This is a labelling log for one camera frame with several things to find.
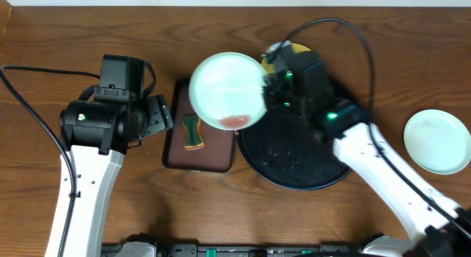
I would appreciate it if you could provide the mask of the green orange sponge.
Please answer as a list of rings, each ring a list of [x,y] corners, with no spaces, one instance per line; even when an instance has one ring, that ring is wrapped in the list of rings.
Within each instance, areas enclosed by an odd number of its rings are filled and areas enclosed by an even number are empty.
[[[185,115],[183,117],[185,150],[200,149],[205,146],[201,126],[202,121],[197,115]]]

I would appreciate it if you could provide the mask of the yellow plate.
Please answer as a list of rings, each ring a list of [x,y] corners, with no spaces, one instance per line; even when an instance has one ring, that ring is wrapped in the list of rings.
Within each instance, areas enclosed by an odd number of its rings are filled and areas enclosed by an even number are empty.
[[[280,44],[281,44],[281,42],[272,44],[270,47],[268,47],[266,49],[266,52],[273,52]],[[303,46],[302,44],[298,44],[298,43],[292,43],[291,41],[289,41],[288,43],[285,43],[285,46],[286,45],[289,45],[291,47],[292,51],[295,54],[300,53],[300,52],[310,51],[310,49],[307,46]],[[262,57],[263,57],[263,59],[261,61],[261,65],[265,69],[266,73],[267,74],[274,74],[275,73],[275,65],[274,64],[268,64],[266,62],[266,58],[265,58],[264,54],[262,55]]]

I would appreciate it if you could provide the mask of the light blue plate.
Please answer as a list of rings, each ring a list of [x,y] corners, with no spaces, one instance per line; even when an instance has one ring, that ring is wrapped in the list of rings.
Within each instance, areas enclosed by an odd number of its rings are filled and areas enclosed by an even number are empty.
[[[263,100],[266,70],[255,59],[222,52],[203,60],[189,82],[191,107],[201,120],[220,130],[241,130],[267,112]]]

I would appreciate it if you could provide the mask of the pale green plate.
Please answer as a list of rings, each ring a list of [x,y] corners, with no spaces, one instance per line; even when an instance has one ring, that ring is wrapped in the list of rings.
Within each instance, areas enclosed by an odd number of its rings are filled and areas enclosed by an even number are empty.
[[[470,132],[443,110],[421,110],[406,123],[403,141],[411,159],[438,175],[451,175],[470,162]]]

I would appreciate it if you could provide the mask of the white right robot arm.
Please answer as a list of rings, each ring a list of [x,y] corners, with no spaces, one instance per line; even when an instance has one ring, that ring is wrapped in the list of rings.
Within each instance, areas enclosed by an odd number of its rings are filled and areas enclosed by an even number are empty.
[[[470,213],[419,176],[385,141],[353,95],[330,77],[290,71],[266,76],[268,108],[298,110],[309,127],[331,141],[336,158],[388,205],[406,240],[379,236],[360,256],[469,256]]]

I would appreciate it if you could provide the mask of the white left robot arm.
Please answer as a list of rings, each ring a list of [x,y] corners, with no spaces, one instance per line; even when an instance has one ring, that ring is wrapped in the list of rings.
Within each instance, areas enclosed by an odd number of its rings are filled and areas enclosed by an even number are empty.
[[[61,184],[47,256],[98,256],[124,157],[173,125],[162,94],[92,85],[60,114]]]

